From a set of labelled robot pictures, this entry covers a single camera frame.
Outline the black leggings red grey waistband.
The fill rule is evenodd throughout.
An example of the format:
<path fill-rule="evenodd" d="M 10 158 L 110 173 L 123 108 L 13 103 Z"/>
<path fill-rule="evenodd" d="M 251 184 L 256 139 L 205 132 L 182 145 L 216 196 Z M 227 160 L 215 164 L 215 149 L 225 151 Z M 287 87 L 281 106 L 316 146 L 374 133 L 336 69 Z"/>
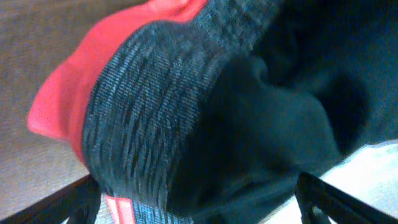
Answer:
<path fill-rule="evenodd" d="M 27 125 L 137 220 L 257 223 L 397 137 L 397 2 L 147 1 L 87 33 Z"/>

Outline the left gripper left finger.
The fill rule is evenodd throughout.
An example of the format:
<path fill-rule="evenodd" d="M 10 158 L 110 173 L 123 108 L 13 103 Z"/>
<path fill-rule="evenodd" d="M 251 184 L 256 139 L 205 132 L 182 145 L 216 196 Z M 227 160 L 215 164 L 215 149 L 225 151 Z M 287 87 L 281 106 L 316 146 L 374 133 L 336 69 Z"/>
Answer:
<path fill-rule="evenodd" d="M 100 205 L 99 185 L 87 175 L 1 220 L 1 224 L 94 224 Z"/>

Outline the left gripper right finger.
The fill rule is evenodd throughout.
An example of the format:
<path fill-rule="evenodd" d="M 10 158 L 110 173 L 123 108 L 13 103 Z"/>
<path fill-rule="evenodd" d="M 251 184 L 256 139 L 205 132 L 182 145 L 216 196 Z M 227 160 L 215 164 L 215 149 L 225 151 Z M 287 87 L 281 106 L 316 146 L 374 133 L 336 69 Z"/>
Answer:
<path fill-rule="evenodd" d="M 397 219 L 307 172 L 300 173 L 295 196 L 303 224 L 397 224 Z"/>

